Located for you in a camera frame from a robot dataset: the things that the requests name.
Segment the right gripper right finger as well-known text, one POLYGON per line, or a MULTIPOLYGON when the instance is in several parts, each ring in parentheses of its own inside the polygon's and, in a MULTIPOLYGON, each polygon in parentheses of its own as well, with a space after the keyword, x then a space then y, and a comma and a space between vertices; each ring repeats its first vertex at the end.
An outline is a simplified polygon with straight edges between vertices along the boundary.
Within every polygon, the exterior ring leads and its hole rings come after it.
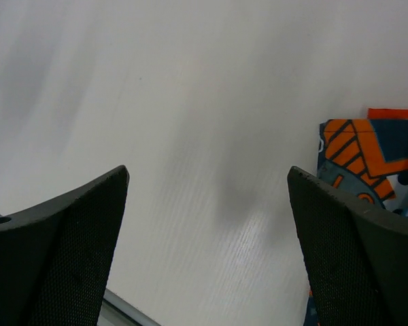
POLYGON ((290 205, 321 325, 408 325, 408 218, 294 166, 290 205))

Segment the colourful patterned shorts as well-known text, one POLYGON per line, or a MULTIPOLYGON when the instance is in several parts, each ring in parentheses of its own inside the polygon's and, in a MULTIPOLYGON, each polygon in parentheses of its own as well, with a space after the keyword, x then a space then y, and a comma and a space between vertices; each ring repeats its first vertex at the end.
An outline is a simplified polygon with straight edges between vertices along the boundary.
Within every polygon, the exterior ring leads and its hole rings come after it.
POLYGON ((408 218, 408 120, 324 122, 313 176, 408 218))

